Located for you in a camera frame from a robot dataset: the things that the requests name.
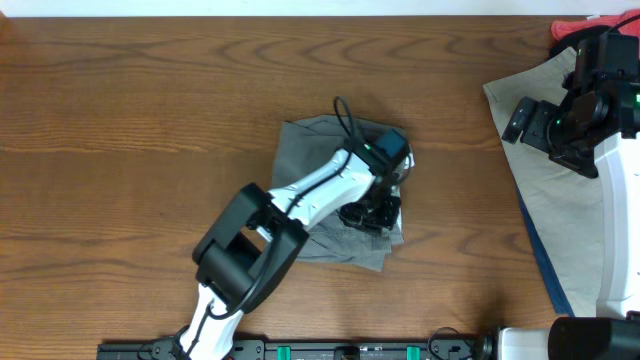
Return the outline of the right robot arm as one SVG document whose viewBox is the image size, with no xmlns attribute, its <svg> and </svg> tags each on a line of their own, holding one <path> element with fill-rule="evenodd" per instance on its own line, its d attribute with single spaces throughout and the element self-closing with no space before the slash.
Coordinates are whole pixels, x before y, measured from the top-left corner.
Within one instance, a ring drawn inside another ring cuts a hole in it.
<svg viewBox="0 0 640 360">
<path fill-rule="evenodd" d="M 504 327 L 476 359 L 639 356 L 639 41 L 607 30 L 485 85 L 561 296 L 545 329 Z"/>
</svg>

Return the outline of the grey shorts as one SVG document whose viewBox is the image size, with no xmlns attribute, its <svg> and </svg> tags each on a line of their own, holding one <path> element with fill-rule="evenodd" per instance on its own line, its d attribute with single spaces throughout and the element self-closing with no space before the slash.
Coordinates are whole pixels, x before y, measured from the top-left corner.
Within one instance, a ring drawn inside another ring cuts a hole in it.
<svg viewBox="0 0 640 360">
<path fill-rule="evenodd" d="M 282 124 L 271 186 L 280 188 L 325 165 L 343 145 L 346 134 L 336 117 L 321 115 Z M 392 247 L 404 242 L 402 220 L 391 230 L 365 232 L 346 226 L 336 212 L 308 230 L 297 259 L 340 263 L 380 272 Z"/>
</svg>

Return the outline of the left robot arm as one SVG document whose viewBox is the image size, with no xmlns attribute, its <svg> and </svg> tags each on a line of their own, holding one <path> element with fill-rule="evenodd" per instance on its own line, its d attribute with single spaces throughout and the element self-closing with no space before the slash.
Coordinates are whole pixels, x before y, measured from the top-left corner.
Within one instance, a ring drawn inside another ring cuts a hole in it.
<svg viewBox="0 0 640 360">
<path fill-rule="evenodd" d="M 143 346 L 140 359 L 221 359 L 243 315 L 280 284 L 309 238 L 335 213 L 370 234 L 396 225 L 400 199 L 392 189 L 410 157 L 407 139 L 389 130 L 374 142 L 348 133 L 325 165 L 285 187 L 251 183 L 232 199 L 193 251 L 199 299 L 192 323 L 169 339 Z"/>
</svg>

